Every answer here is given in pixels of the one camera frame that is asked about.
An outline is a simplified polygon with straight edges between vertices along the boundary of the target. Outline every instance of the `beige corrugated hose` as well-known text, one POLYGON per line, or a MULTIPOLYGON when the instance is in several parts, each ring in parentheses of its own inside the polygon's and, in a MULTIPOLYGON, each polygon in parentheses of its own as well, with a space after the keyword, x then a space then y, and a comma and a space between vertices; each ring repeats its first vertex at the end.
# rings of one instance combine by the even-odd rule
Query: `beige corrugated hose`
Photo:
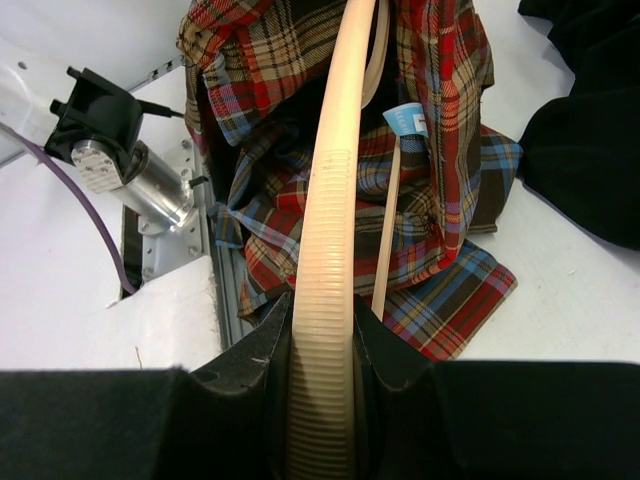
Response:
POLYGON ((318 124, 293 306, 290 479, 356 474, 353 242, 360 111, 380 82, 389 30, 384 0, 365 75, 374 6, 375 0, 347 2, 318 124))

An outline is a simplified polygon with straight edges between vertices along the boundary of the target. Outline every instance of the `red plaid shirt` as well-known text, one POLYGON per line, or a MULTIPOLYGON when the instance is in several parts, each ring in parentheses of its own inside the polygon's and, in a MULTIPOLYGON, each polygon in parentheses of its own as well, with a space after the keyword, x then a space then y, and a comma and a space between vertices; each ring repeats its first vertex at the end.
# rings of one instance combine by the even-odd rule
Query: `red plaid shirt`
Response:
MULTIPOLYGON (((230 171, 228 198, 212 213, 217 241, 244 249, 244 316, 295 287, 315 127, 344 4, 197 0, 181 26, 187 125, 212 169, 230 171)), ((470 0, 396 0, 390 36, 385 74, 362 115, 355 290, 370 295, 375 278, 395 138, 382 112, 418 101, 429 138, 402 140, 384 322, 446 359, 516 285, 466 236, 496 230, 521 150, 480 125, 493 66, 470 0)))

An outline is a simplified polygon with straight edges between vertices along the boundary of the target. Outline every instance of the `white surface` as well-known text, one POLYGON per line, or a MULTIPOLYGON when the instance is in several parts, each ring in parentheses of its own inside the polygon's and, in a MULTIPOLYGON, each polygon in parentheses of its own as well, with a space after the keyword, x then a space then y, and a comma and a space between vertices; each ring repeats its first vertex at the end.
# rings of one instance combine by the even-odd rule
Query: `white surface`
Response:
MULTIPOLYGON (((183 70, 138 96, 182 111, 183 70)), ((162 155, 187 136, 181 120, 148 117, 140 137, 162 155)), ((120 238, 120 204, 85 193, 120 238)), ((46 167, 23 157, 0 169, 0 205, 0 368, 139 368, 136 346, 145 368, 195 368, 220 352, 209 258, 107 308, 119 295, 111 259, 46 167)))
MULTIPOLYGON (((518 0, 476 0, 493 48, 496 86, 483 122, 518 140, 573 75, 545 38, 548 22, 523 19, 518 0)), ((640 252, 596 240, 518 181, 495 235, 470 239, 510 268, 519 286, 461 358, 640 362, 640 252)))
MULTIPOLYGON (((124 88, 176 57, 190 0, 1 0, 0 37, 124 88)), ((42 77, 42 85, 48 81, 42 77)), ((0 160, 14 150, 0 139, 0 160)))
POLYGON ((66 71, 63 63, 17 48, 0 37, 2 123, 36 145, 44 145, 58 122, 49 111, 51 100, 69 98, 76 83, 66 71))

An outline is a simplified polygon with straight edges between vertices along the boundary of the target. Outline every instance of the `purple cable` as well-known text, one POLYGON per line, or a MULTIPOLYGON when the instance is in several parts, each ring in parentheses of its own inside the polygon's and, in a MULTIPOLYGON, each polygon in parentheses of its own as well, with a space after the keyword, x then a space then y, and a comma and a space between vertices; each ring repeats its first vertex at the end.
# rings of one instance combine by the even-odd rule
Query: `purple cable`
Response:
POLYGON ((116 271, 118 272, 118 278, 120 279, 122 288, 124 288, 131 295, 136 293, 137 289, 133 285, 131 285, 131 282, 129 282, 129 279, 127 278, 127 273, 124 268, 124 262, 122 261, 122 258, 120 258, 118 247, 116 247, 116 244, 113 242, 113 239, 109 234, 109 230, 107 230, 107 226, 102 221, 102 218, 100 218, 100 214, 91 204, 91 201, 84 193, 82 193, 80 187, 78 187, 78 185, 76 185, 75 182, 71 180, 71 178, 66 173, 64 173, 64 170, 56 165, 56 163, 51 160, 51 158, 49 158, 49 155, 47 155, 38 145, 30 142, 19 133, 16 133, 11 127, 8 127, 2 122, 0 122, 0 130, 7 134, 7 136, 9 136, 12 140, 15 140, 16 142, 23 145, 27 150, 29 150, 29 152, 34 157, 36 157, 40 162, 44 163, 49 168, 49 170, 51 170, 51 172, 53 172, 53 174, 58 177, 60 181, 62 181, 62 183, 65 184, 65 186, 71 191, 71 193, 73 193, 73 195, 78 199, 80 204, 86 210, 89 218, 91 218, 91 221, 98 229, 102 240, 107 246, 107 250, 109 250, 109 254, 111 255, 113 264, 115 265, 116 271))

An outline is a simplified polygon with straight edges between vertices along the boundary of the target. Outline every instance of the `purple wire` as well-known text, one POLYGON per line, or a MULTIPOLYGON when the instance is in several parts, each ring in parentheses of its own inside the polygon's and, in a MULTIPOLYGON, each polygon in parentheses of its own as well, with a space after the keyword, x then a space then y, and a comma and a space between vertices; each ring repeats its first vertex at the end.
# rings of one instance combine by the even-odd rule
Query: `purple wire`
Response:
POLYGON ((75 182, 71 180, 71 178, 66 173, 64 173, 64 170, 62 170, 58 165, 56 165, 56 163, 53 160, 51 160, 51 158, 49 158, 49 155, 47 155, 38 145, 30 142, 19 133, 16 133, 11 127, 8 127, 2 122, 0 122, 0 130, 2 130, 2 132, 7 134, 9 137, 11 137, 11 139, 20 143, 27 150, 29 150, 29 152, 34 157, 36 157, 40 162, 44 163, 49 168, 49 170, 51 170, 51 172, 53 172, 53 174, 56 177, 58 177, 62 183, 65 184, 65 186, 71 191, 71 193, 73 193, 73 195, 78 199, 80 204, 86 210, 87 214, 89 215, 89 218, 91 218, 91 221, 98 229, 98 232, 102 237, 102 240, 107 246, 107 250, 109 250, 109 254, 111 255, 113 264, 115 265, 116 271, 118 272, 118 278, 120 279, 122 288, 124 288, 131 295, 136 293, 137 289, 133 285, 131 285, 131 282, 129 282, 129 278, 127 278, 127 273, 124 268, 124 262, 120 257, 120 252, 118 252, 118 247, 116 246, 116 244, 113 241, 113 238, 111 238, 111 235, 109 234, 109 230, 107 230, 107 226, 102 221, 100 214, 96 211, 94 206, 91 204, 91 201, 82 192, 82 190, 80 190, 80 187, 78 187, 78 185, 76 185, 75 182))

